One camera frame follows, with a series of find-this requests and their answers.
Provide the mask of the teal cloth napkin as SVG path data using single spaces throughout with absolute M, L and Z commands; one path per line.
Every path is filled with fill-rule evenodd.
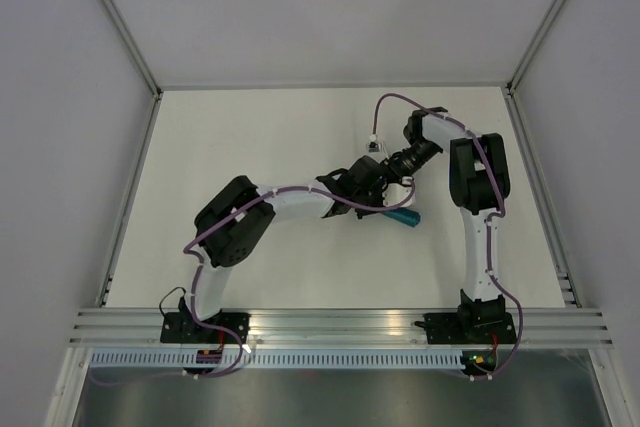
M 419 212 L 404 207 L 385 211 L 383 212 L 383 215 L 412 228 L 418 226 L 421 222 L 421 215 Z

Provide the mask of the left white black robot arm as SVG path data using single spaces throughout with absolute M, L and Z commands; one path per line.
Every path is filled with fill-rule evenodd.
M 198 261 L 185 295 L 188 309 L 184 332 L 206 343 L 218 331 L 217 315 L 232 268 L 254 251 L 266 230 L 277 222 L 302 218 L 325 219 L 354 210 L 378 213 L 384 192 L 402 175 L 388 161 L 369 156 L 350 168 L 339 168 L 305 184 L 260 187 L 248 176 L 233 178 L 195 217 L 195 238 L 183 253 Z

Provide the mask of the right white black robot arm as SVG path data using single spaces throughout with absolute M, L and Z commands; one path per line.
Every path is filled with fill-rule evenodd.
M 478 135 L 443 108 L 419 109 L 403 135 L 409 147 L 389 167 L 411 176 L 435 155 L 449 155 L 449 193 L 462 216 L 466 271 L 454 312 L 427 312 L 416 326 L 430 345 L 513 344 L 517 335 L 499 280 L 498 227 L 506 216 L 511 183 L 505 144 L 498 133 Z

